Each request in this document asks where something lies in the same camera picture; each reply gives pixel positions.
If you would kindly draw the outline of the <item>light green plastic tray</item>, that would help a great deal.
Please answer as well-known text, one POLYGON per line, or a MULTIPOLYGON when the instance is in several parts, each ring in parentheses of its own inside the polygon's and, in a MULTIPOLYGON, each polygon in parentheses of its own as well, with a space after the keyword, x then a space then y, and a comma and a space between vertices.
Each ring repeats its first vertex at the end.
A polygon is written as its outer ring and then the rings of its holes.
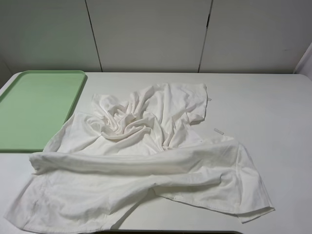
POLYGON ((0 96, 0 151, 40 152, 71 116, 83 71, 25 71, 0 96))

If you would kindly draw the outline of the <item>white short sleeve shirt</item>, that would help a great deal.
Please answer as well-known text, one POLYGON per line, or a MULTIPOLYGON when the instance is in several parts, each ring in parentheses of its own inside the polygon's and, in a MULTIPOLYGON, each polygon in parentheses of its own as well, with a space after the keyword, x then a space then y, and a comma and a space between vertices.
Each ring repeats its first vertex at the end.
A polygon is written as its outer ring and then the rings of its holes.
POLYGON ((229 136, 202 139, 204 84, 157 84, 121 102, 95 94, 29 161, 30 180, 5 219, 24 231, 110 229, 150 190, 235 215, 246 223, 274 210, 245 147, 229 136))

